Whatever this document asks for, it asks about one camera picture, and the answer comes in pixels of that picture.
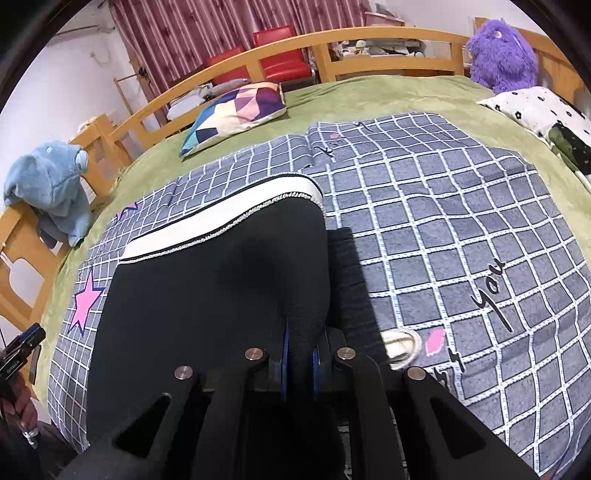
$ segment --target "blue plush toy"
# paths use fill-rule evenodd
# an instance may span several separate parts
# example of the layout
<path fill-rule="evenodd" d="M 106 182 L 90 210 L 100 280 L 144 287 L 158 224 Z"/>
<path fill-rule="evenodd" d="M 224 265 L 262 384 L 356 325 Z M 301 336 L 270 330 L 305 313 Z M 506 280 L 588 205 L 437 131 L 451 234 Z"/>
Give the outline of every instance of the blue plush toy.
<path fill-rule="evenodd" d="M 80 183 L 88 169 L 88 154 L 79 145 L 49 142 L 20 157 L 4 182 L 4 203 L 25 201 L 41 210 L 39 227 L 71 247 L 88 233 L 90 205 Z"/>

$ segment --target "grid pattern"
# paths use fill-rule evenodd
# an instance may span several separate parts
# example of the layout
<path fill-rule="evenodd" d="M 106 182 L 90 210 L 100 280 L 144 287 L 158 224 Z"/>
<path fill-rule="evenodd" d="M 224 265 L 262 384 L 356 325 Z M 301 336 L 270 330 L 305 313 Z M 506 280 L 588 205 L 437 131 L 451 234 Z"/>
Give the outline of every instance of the grid pattern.
<path fill-rule="evenodd" d="M 324 191 L 327 227 L 353 230 L 381 330 L 415 329 L 426 346 L 417 363 L 538 473 L 566 466 L 590 433 L 589 267 L 532 165 L 430 113 L 314 124 L 124 209 L 79 271 L 76 291 L 90 269 L 104 291 L 83 333 L 70 328 L 72 301 L 52 362 L 50 410 L 70 442 L 87 447 L 87 366 L 125 245 L 247 183 L 302 169 Z"/>

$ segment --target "metal bolt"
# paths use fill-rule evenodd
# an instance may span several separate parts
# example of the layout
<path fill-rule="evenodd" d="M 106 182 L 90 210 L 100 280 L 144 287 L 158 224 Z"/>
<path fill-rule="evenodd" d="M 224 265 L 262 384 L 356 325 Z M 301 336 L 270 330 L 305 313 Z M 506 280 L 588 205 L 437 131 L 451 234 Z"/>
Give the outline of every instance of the metal bolt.
<path fill-rule="evenodd" d="M 177 377 L 179 380 L 186 380 L 193 376 L 193 369 L 191 367 L 188 367 L 187 365 L 183 367 L 178 367 L 174 371 L 174 376 Z"/>
<path fill-rule="evenodd" d="M 244 356 L 249 360 L 260 360 L 263 356 L 264 352 L 260 348 L 249 348 L 246 352 L 244 352 Z"/>
<path fill-rule="evenodd" d="M 425 379 L 427 373 L 421 367 L 411 367 L 407 370 L 407 375 L 411 380 L 420 381 Z"/>
<path fill-rule="evenodd" d="M 353 358 L 355 358 L 355 350 L 349 348 L 348 346 L 339 348 L 336 351 L 336 354 L 339 356 L 341 360 L 352 360 Z"/>

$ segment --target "green blanket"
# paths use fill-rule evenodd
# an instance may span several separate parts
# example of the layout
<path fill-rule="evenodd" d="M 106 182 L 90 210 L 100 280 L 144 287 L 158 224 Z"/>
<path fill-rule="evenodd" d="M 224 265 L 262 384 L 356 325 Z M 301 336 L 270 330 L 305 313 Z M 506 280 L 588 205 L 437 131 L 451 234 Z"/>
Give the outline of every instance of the green blanket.
<path fill-rule="evenodd" d="M 38 364 L 35 385 L 38 398 L 46 404 L 51 357 L 73 293 L 78 267 L 115 213 L 197 166 L 280 135 L 303 134 L 315 121 L 345 122 L 411 111 L 434 112 L 490 147 L 518 151 L 537 167 L 586 258 L 591 258 L 591 197 L 588 192 L 541 141 L 509 118 L 477 105 L 477 101 L 491 96 L 490 90 L 459 76 L 357 77 L 286 93 L 288 110 L 284 116 L 228 138 L 188 157 L 185 162 L 178 157 L 184 134 L 152 147 L 121 175 L 110 203 L 100 212 L 84 242 L 69 253 L 57 273 L 55 285 L 59 288 L 54 289 L 42 320 L 47 339 Z"/>

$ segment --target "red curtain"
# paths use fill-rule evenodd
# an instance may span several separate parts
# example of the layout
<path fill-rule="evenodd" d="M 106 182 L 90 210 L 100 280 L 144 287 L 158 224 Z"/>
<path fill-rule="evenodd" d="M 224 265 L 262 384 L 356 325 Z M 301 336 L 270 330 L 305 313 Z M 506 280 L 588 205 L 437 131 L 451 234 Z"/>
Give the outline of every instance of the red curtain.
<path fill-rule="evenodd" d="M 111 0 L 115 24 L 156 95 L 252 33 L 291 23 L 298 34 L 363 25 L 368 0 Z"/>
<path fill-rule="evenodd" d="M 292 24 L 298 35 L 361 27 L 365 24 L 366 0 L 246 0 L 258 29 Z"/>

